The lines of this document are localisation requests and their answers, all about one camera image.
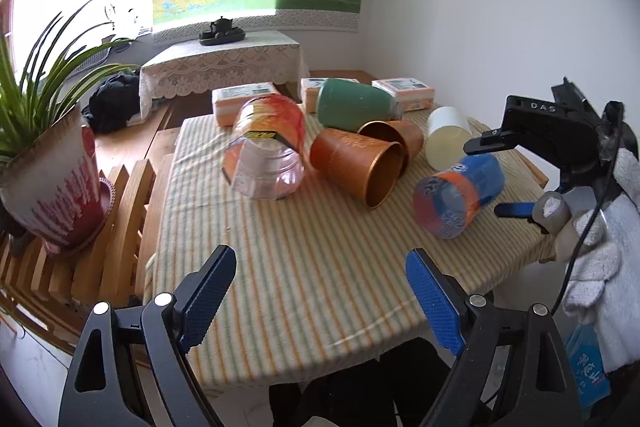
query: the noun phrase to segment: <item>clear plastic jar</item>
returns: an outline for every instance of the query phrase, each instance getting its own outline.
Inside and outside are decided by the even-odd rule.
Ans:
[[[225,152],[223,172],[234,190],[256,200],[278,200],[304,177],[304,116],[290,98],[269,94],[247,102]]]

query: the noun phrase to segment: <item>orange box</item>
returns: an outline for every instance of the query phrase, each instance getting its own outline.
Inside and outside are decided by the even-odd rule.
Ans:
[[[318,95],[327,78],[303,78],[300,81],[300,98],[305,112],[314,113],[318,105]],[[339,78],[347,82],[357,82],[355,78]]]
[[[390,78],[374,80],[372,86],[385,90],[399,100],[405,111],[433,108],[436,90],[415,78]]]
[[[267,93],[278,93],[270,82],[260,84],[244,84],[244,86],[222,87],[211,93],[213,114],[220,127],[230,127],[235,121],[242,106],[252,98]]]

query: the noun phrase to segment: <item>orange cup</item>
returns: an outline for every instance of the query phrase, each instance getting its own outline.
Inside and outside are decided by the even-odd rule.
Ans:
[[[376,208],[396,183],[404,154],[385,142],[338,129],[325,129],[311,145],[311,165],[369,208]]]
[[[398,142],[404,151],[400,176],[404,174],[409,162],[420,153],[424,146],[422,129],[414,122],[407,120],[369,122],[360,127],[358,134],[385,142]]]

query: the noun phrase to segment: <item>striped tablecloth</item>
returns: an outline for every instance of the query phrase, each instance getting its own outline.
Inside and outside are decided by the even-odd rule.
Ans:
[[[406,115],[425,128],[429,111]],[[486,128],[475,121],[476,134]],[[306,117],[305,156],[321,130]],[[484,210],[459,238],[442,241],[414,220],[412,193],[433,170],[419,155],[376,210],[308,168],[292,196],[254,201],[221,173],[230,130],[213,116],[184,122],[170,174],[153,293],[172,291],[218,244],[238,257],[236,278],[201,346],[188,359],[208,391],[320,377],[369,360],[427,328],[404,275],[424,247],[468,292],[484,292],[550,254],[550,240]],[[513,152],[499,153],[498,201],[534,201],[542,190]]]

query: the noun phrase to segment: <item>flower pot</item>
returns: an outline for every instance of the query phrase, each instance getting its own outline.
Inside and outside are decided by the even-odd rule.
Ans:
[[[76,105],[6,166],[0,198],[49,253],[62,253],[81,247],[104,225],[113,196],[104,184],[94,134]]]

